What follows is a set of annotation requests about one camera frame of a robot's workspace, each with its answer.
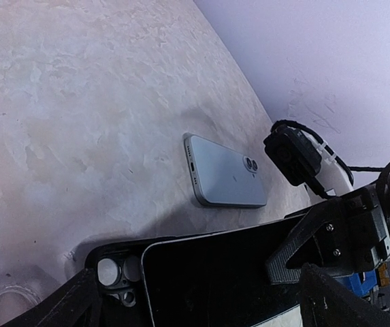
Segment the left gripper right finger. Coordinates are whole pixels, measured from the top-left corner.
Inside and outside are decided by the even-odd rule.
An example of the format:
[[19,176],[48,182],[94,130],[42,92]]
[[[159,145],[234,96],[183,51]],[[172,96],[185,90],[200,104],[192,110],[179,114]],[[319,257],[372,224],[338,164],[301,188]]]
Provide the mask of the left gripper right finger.
[[314,264],[299,278],[302,326],[390,326],[390,314],[357,297]]

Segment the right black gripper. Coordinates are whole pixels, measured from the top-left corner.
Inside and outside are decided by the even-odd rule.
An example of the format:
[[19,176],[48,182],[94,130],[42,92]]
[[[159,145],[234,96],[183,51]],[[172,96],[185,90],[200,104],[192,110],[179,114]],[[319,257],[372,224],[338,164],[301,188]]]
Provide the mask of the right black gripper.
[[273,285],[297,283],[305,264],[332,277],[378,268],[390,256],[390,204],[375,186],[311,206],[265,261]]

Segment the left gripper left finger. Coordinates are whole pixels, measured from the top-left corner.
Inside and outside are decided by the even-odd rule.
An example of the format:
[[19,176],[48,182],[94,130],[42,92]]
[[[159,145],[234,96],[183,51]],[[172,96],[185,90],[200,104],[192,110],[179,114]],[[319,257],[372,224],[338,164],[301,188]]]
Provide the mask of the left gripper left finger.
[[98,326],[102,298],[96,272],[84,268],[37,306],[5,326]]

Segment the black phone with silver edge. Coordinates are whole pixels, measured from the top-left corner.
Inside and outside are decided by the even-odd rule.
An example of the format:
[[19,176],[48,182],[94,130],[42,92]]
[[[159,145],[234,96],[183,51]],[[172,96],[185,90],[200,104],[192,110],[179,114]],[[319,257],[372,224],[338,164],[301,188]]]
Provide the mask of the black phone with silver edge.
[[273,285],[265,261],[296,219],[151,244],[143,282],[154,326],[256,326],[297,306],[296,283]]

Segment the clear magsafe phone case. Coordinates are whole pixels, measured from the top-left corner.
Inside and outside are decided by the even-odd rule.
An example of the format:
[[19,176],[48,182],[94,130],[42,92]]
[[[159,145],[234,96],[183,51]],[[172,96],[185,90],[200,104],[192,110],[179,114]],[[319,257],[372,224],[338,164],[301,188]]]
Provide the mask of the clear magsafe phone case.
[[43,272],[30,276],[0,276],[0,326],[45,300],[61,284]]

